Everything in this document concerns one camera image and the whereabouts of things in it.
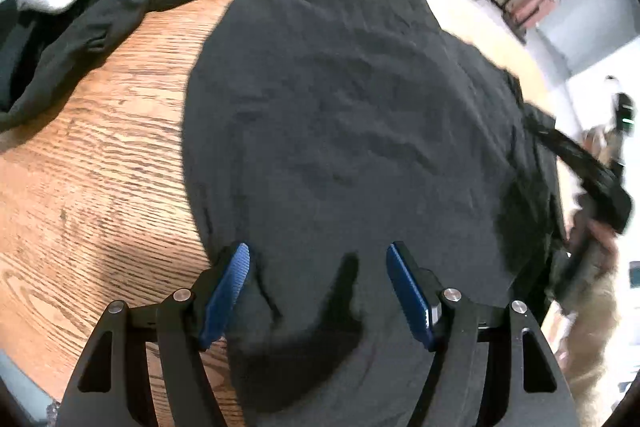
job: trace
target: wood grain surface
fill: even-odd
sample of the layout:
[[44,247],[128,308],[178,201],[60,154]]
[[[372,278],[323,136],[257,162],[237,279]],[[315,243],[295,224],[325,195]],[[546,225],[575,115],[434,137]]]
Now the wood grain surface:
[[[161,301],[207,268],[182,183],[180,123],[188,74],[230,1],[149,13],[66,104],[0,135],[0,348],[56,399],[108,302]],[[526,98],[548,108],[522,47],[488,19],[461,17],[457,2],[433,7],[443,26],[509,66]],[[229,425],[242,425],[225,343],[202,358]],[[159,423],[170,426],[156,346],[148,361]]]

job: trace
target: blue gripper pad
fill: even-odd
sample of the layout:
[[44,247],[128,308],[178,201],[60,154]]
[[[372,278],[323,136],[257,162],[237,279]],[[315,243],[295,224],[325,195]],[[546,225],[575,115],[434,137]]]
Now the blue gripper pad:
[[249,272],[249,260],[249,247],[240,243],[205,308],[199,337],[201,349],[207,349],[222,337]]
[[430,328],[429,305],[394,243],[386,249],[386,273],[414,338],[427,349],[432,349],[434,336]]

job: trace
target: tabletop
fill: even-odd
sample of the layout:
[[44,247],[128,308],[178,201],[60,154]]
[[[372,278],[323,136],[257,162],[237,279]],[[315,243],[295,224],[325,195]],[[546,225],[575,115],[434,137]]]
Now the tabletop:
[[[516,73],[525,98],[549,110],[540,71],[513,36],[472,1],[428,1],[444,29]],[[0,134],[0,348],[55,399],[108,302],[159,302],[207,268],[180,125],[188,75],[229,2],[149,13],[66,103]],[[153,344],[147,358],[159,424],[170,426]],[[224,340],[202,359],[229,426],[243,425]]]

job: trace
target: gray wall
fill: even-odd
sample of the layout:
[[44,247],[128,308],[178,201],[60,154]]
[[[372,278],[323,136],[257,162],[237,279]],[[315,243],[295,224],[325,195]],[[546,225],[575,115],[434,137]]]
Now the gray wall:
[[558,0],[538,29],[574,75],[640,35],[640,2]]

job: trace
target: silver screw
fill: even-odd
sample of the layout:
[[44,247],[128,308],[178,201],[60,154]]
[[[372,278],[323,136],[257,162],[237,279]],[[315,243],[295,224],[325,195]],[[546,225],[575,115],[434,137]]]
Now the silver screw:
[[187,288],[180,288],[174,292],[174,301],[183,302],[191,297],[191,291]]
[[516,313],[527,312],[527,305],[522,301],[513,301],[511,303],[511,308],[513,308],[513,311],[515,311]]
[[107,309],[110,313],[120,313],[124,309],[124,301],[113,301]]
[[444,295],[444,298],[447,299],[447,301],[458,302],[460,299],[462,299],[462,293],[460,293],[460,291],[456,290],[455,288],[447,288],[446,290],[444,290],[444,292],[442,292],[442,294]]

